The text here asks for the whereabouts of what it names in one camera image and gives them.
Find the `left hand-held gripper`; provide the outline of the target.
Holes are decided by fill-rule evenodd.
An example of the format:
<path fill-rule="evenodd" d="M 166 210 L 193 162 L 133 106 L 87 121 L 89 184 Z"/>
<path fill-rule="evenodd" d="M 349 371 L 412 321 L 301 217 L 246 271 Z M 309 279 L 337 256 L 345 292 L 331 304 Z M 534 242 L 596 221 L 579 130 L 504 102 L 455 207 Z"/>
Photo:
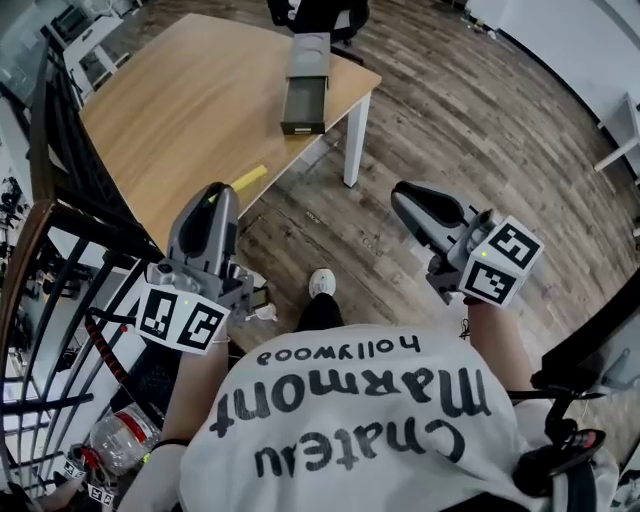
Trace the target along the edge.
<path fill-rule="evenodd" d="M 227 265 L 235 254 L 237 221 L 238 198 L 230 185 L 212 183 L 188 201 L 170 230 L 169 259 L 147 267 L 137 334 L 174 350 L 204 355 L 223 341 L 227 322 L 246 320 L 253 312 L 251 274 L 234 263 L 227 274 L 211 274 L 178 262 L 202 255 L 207 266 Z"/>

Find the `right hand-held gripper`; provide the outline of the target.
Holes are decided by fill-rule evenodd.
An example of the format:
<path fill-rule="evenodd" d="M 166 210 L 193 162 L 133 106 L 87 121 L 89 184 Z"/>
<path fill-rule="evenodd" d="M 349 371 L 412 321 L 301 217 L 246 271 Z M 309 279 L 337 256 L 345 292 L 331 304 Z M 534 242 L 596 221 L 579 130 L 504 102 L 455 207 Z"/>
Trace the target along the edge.
<path fill-rule="evenodd" d="M 513 216 L 480 211 L 465 195 L 426 182 L 398 182 L 391 204 L 400 220 L 435 256 L 426 280 L 445 303 L 457 292 L 507 306 L 544 251 L 543 242 Z"/>

